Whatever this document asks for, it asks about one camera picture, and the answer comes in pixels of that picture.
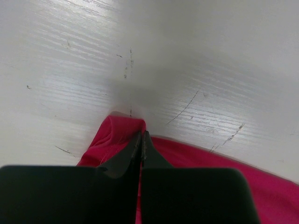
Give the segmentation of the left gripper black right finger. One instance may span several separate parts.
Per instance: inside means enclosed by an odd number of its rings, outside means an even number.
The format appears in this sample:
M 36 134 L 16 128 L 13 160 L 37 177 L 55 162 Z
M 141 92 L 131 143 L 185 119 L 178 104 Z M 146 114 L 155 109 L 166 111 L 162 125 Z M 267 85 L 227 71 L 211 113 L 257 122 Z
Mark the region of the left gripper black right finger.
M 231 168 L 175 168 L 142 138 L 141 217 L 144 224 L 257 224 L 244 176 Z

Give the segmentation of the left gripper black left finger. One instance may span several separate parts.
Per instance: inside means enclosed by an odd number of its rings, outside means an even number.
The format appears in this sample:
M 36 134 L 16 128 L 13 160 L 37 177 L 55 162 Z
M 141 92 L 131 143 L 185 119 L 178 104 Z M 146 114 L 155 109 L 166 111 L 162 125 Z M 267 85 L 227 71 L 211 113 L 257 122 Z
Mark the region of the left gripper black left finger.
M 133 224 L 141 164 L 141 133 L 96 167 L 4 166 L 3 224 Z

